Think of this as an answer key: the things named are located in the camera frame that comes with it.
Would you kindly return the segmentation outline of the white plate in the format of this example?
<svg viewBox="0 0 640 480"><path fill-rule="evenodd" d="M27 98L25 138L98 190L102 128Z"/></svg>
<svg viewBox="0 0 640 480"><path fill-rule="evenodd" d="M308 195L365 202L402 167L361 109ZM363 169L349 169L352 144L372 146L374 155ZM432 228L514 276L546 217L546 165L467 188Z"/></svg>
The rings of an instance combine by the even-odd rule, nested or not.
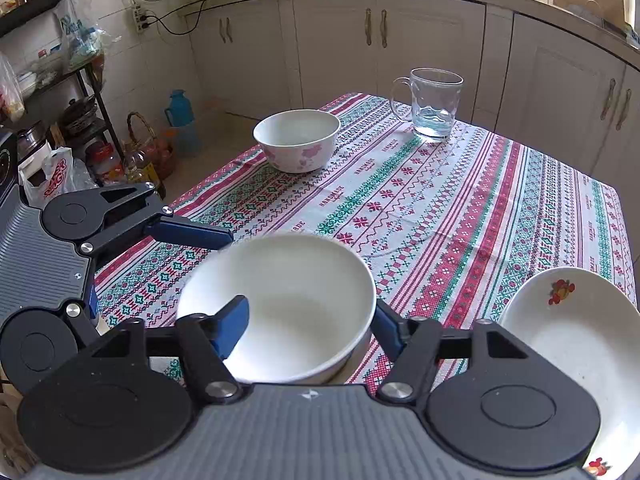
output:
<svg viewBox="0 0 640 480"><path fill-rule="evenodd" d="M591 271L554 268L529 278L499 323L574 379L601 414L585 470L621 479L639 455L639 312Z"/></svg>

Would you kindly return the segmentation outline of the cooking oil bottle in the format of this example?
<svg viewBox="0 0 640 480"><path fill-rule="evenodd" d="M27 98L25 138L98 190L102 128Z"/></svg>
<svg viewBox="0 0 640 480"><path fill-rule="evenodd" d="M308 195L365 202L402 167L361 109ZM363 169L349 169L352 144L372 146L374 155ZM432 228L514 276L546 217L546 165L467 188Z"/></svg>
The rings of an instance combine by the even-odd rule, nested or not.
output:
<svg viewBox="0 0 640 480"><path fill-rule="evenodd" d="M158 177L155 167L140 148L134 144L127 144L125 150L126 176L130 183L151 182L156 188L162 181Z"/></svg>

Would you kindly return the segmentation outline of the wicker basket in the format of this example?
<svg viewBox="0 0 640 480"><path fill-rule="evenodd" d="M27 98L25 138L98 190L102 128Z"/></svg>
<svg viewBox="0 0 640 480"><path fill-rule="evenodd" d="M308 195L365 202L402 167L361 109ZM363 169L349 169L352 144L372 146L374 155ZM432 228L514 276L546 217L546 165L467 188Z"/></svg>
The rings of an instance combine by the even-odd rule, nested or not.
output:
<svg viewBox="0 0 640 480"><path fill-rule="evenodd" d="M143 140L134 133L134 118L137 118L146 129L146 137ZM128 114L127 129L130 140L152 162L156 174L162 180L168 178L176 168L174 147L165 138L158 136L149 122L138 112Z"/></svg>

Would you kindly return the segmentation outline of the white red plastic bag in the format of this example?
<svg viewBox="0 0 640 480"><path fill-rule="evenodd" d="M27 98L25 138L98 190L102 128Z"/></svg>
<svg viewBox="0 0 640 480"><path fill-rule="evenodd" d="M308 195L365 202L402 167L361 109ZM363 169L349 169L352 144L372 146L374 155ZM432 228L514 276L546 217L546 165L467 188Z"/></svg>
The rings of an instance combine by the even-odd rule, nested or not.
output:
<svg viewBox="0 0 640 480"><path fill-rule="evenodd" d="M40 169L44 180L40 185L33 185L28 178L34 173L26 174L22 167L18 168L18 182L23 187L29 206L43 209L62 194L75 192L74 158L70 148L57 148L43 157Z"/></svg>

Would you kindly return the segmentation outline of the blue thermos jug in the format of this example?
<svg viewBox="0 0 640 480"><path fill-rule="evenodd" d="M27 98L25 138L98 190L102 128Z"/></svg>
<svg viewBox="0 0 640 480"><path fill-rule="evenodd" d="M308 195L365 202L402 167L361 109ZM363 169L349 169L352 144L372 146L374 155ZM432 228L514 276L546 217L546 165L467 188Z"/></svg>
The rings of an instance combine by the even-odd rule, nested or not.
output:
<svg viewBox="0 0 640 480"><path fill-rule="evenodd" d="M194 122L194 113L186 92L181 89L170 94L169 106L165 110L166 119L171 127L180 128Z"/></svg>

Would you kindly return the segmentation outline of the striped patterned tablecloth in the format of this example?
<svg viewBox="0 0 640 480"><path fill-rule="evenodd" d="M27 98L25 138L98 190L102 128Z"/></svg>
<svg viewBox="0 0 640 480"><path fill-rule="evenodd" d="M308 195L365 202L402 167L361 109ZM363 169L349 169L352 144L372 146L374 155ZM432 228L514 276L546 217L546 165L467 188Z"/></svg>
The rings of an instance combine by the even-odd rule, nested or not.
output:
<svg viewBox="0 0 640 480"><path fill-rule="evenodd" d="M447 327L495 320L529 278L560 266L620 291L600 305L605 321L637 309L610 186L464 122L441 144L422 141L379 96L346 94L326 110L341 122L326 168L284 174L260 148L225 165L206 152L172 178L171 208L239 240L277 231L332 238L363 258L399 314Z"/></svg>

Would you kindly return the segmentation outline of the white bowl pink flowers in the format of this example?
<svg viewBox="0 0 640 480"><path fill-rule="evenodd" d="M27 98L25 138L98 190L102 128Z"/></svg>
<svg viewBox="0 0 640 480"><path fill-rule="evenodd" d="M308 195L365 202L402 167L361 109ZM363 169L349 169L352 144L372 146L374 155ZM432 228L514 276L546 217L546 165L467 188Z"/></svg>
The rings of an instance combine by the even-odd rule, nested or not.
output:
<svg viewBox="0 0 640 480"><path fill-rule="evenodd" d="M326 166L336 150L341 121L323 110L287 110L255 126L253 136L273 168L308 174Z"/></svg>

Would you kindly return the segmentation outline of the black metal shelf rack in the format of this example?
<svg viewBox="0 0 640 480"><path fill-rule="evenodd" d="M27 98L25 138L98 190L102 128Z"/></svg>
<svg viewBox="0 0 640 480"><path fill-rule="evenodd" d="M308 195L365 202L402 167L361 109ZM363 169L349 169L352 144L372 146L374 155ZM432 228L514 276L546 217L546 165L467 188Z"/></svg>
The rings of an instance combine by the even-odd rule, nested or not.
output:
<svg viewBox="0 0 640 480"><path fill-rule="evenodd" d="M58 50L61 69L51 82L45 82L36 93L46 92L70 77L77 79L78 88L84 96L88 94L87 87L90 87L98 103L104 129L111 136L116 153L120 159L124 159L122 144L118 140L101 94L104 54L114 40L90 18L89 0L30 0L2 15L1 37L49 11L63 12L62 18L58 21L62 34L61 49Z"/></svg>

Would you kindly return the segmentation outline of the clear glass mug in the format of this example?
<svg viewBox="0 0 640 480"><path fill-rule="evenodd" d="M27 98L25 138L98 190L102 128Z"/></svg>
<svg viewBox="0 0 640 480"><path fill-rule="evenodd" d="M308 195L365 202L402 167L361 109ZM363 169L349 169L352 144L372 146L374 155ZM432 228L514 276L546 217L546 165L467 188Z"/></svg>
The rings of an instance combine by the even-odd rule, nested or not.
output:
<svg viewBox="0 0 640 480"><path fill-rule="evenodd" d="M454 128L461 92L462 76L441 68L418 67L408 77L398 77L390 90L390 109L394 116L408 124L424 140L444 142ZM398 87L410 93L410 110L402 112L395 99Z"/></svg>

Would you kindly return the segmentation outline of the white base cabinets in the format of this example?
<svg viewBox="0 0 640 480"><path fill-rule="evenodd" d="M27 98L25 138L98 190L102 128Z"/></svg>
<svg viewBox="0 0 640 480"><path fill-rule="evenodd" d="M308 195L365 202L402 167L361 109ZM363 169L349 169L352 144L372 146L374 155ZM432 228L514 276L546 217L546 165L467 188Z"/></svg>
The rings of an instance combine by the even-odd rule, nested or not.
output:
<svg viewBox="0 0 640 480"><path fill-rule="evenodd" d="M463 80L458 115L588 172L639 181L639 63L558 26L464 0L246 0L198 16L206 96L261 118L418 67Z"/></svg>

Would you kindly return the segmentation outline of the wall power socket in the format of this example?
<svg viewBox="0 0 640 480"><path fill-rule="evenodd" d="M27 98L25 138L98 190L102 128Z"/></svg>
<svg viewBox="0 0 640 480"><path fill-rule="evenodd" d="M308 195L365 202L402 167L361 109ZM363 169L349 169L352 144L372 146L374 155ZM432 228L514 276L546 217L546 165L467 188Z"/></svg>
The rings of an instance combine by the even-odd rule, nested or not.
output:
<svg viewBox="0 0 640 480"><path fill-rule="evenodd" d="M145 8L140 4L136 4L131 7L131 14L137 33L142 34L149 27L148 14L146 14Z"/></svg>

